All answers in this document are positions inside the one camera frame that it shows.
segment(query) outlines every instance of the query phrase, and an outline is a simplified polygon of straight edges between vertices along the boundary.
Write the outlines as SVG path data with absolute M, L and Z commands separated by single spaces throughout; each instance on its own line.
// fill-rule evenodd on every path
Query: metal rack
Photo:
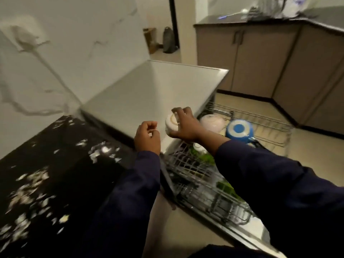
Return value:
M 290 124 L 212 102 L 207 104 L 199 117 L 210 113 L 221 115 L 227 122 L 232 119 L 251 122 L 255 138 L 264 147 L 287 156 L 292 131 Z M 200 157 L 193 150 L 193 145 L 182 142 L 166 156 L 166 166 L 174 183 L 178 203 L 196 208 L 225 227 L 233 223 L 245 225 L 255 216 L 248 204 L 226 183 L 212 157 Z

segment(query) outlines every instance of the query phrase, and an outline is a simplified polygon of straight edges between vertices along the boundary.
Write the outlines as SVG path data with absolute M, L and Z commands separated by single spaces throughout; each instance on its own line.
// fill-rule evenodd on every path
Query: dark blue sleeve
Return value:
M 344 188 L 297 161 L 239 141 L 221 145 L 215 162 L 286 256 L 319 257 L 341 248 Z
M 127 171 L 97 212 L 75 257 L 140 258 L 159 189 L 159 156 L 139 152 L 133 169 Z

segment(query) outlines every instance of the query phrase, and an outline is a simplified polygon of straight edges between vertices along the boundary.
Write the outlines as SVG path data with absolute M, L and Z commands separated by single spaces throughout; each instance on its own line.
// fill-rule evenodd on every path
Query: countertop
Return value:
M 105 137 L 63 116 L 0 160 L 0 257 L 71 254 L 135 158 Z
M 147 61 L 82 106 L 82 110 L 134 138 L 145 120 L 158 122 L 161 152 L 173 143 L 165 119 L 174 107 L 203 110 L 228 70 L 162 61 Z
M 292 19 L 269 19 L 265 21 L 248 21 L 247 16 L 243 14 L 230 15 L 220 20 L 217 19 L 220 15 L 209 15 L 194 26 L 307 22 L 324 27 L 325 29 L 344 33 L 344 6 L 308 9 L 304 11 L 304 15 L 305 17 Z

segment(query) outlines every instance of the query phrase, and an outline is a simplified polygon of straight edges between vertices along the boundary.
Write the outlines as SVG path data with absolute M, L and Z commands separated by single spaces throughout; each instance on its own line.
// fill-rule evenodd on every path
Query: dishwasher top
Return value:
M 165 119 L 174 107 L 191 107 L 200 114 L 228 70 L 162 61 L 147 61 L 96 95 L 82 110 L 134 138 L 145 120 L 158 122 L 161 152 L 173 142 Z

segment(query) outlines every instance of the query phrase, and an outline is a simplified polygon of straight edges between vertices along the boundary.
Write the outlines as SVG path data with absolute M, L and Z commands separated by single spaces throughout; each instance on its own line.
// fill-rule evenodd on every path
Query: blue bowl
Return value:
M 252 124 L 243 119 L 232 120 L 227 126 L 226 137 L 249 143 L 250 139 L 253 137 Z

